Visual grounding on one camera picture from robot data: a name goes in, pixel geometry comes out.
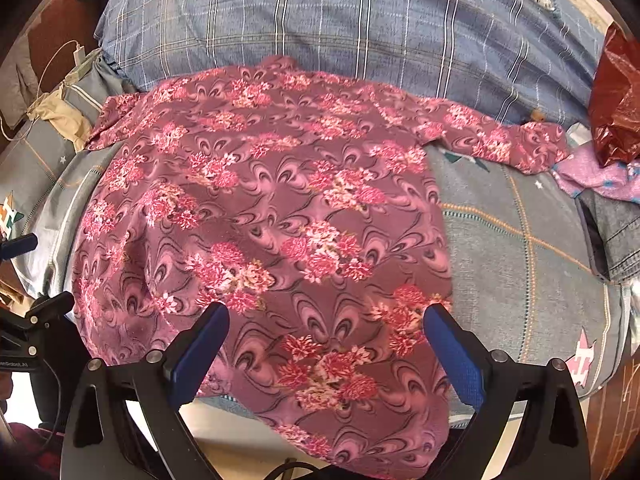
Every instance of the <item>white cable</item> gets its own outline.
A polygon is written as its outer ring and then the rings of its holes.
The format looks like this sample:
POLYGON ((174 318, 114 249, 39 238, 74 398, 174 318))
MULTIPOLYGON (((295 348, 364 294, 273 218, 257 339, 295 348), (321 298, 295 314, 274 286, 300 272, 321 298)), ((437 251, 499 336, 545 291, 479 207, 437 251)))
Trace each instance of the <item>white cable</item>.
MULTIPOLYGON (((42 75, 40 76, 40 80, 38 81, 38 89, 36 90, 36 100, 38 99, 38 97, 40 97, 40 86, 42 85, 42 79, 44 78, 44 75, 47 73, 47 69, 49 68, 49 65, 51 64, 51 62, 56 59, 56 56, 60 53, 60 51, 65 48, 68 44, 71 43, 75 43, 76 44, 76 50, 80 49, 80 43, 76 40, 69 40, 66 43, 62 44, 60 46, 59 49, 56 50, 56 53, 51 56, 51 59, 49 59, 49 62, 47 63, 46 67, 44 67, 44 70, 42 71, 42 75)), ((2 126, 2 115, 0 115, 0 131, 2 131, 2 135, 4 136, 4 138, 6 140, 8 140, 9 142, 13 142, 14 140, 23 140, 27 135, 29 135, 29 132, 31 131, 31 129, 33 128, 33 125, 38 121, 38 118, 35 118, 35 120, 31 121, 31 124, 29 126, 29 128, 27 129, 27 131, 19 138, 16 139, 15 137, 13 139, 10 139, 7 134, 4 132, 4 127, 2 126)))

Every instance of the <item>gray cloth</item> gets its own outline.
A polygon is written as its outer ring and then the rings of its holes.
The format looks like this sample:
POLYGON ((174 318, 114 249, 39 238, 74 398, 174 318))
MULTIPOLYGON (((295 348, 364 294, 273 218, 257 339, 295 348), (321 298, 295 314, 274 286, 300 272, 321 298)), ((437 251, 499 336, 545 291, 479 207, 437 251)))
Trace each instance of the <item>gray cloth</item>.
MULTIPOLYGON (((532 364, 568 360, 584 330, 594 358, 577 391, 596 392, 622 358, 630 289, 591 272, 574 200, 549 174, 427 151, 440 187, 457 322, 489 350, 532 364)), ((472 413, 457 399, 450 409, 453 422, 472 413)))
POLYGON ((273 54, 500 121, 586 124, 603 35, 569 0, 110 0, 105 56, 143 90, 273 54))
POLYGON ((613 283, 640 276, 640 205, 585 189, 576 197, 594 272, 613 283))
MULTIPOLYGON (((95 123, 108 96, 130 89, 100 55, 94 54, 94 57, 91 69, 79 81, 71 82, 74 78, 69 78, 64 94, 65 101, 80 110, 91 124, 95 123)), ((55 296, 65 289, 68 261, 84 207, 121 143, 98 152, 83 150, 76 154, 73 144, 44 121, 34 124, 26 140, 36 146, 38 157, 33 162, 27 161, 30 166, 20 167, 19 187, 14 187, 14 197, 18 200, 29 195, 40 199, 28 217, 18 223, 19 229, 14 230, 12 238, 33 232, 38 237, 38 247, 14 258, 13 263, 30 296, 55 296), (61 156, 66 157, 66 163, 60 161, 61 156), (38 162, 38 158, 47 164, 56 162, 62 166, 55 174, 47 173, 46 185, 35 178, 44 173, 43 162, 38 162)), ((16 160, 16 150, 6 161, 22 164, 22 160, 16 160)))

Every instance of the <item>blue gripper pad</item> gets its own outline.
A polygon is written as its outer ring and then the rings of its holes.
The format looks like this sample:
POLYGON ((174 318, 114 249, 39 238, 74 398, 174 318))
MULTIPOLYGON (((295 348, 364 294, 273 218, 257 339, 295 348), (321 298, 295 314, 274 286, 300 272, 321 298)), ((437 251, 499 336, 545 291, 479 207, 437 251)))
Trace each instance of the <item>blue gripper pad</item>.
POLYGON ((463 346, 465 332, 440 304, 426 309, 422 320, 424 335, 449 377, 460 401, 476 412, 486 396, 482 370, 463 346))
POLYGON ((209 309, 213 309, 212 313, 205 311, 190 329, 197 334, 193 342, 184 349, 171 374, 169 403, 176 411, 194 399, 229 332, 229 311, 226 306, 218 303, 209 309))

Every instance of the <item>floral garment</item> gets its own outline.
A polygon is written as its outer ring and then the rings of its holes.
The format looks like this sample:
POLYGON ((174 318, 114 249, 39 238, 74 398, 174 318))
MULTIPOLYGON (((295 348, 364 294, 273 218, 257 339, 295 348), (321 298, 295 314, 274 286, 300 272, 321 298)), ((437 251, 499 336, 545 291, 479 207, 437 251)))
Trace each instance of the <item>floral garment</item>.
POLYGON ((165 348, 211 302, 231 326, 200 394, 231 394, 307 453, 418 478, 447 437, 447 381, 421 330, 451 279, 421 145, 534 173, 555 125, 300 72, 228 67, 110 98, 90 150, 124 144, 73 257, 75 314, 109 364, 165 348))

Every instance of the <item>red plastic bag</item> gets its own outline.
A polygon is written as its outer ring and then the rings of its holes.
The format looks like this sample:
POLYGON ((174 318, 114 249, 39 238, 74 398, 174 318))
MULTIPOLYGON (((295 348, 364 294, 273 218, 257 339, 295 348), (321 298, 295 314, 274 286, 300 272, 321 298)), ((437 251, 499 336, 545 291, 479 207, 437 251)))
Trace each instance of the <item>red plastic bag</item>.
POLYGON ((589 118, 601 166, 640 156, 640 43, 625 38, 615 23, 605 38, 589 118))

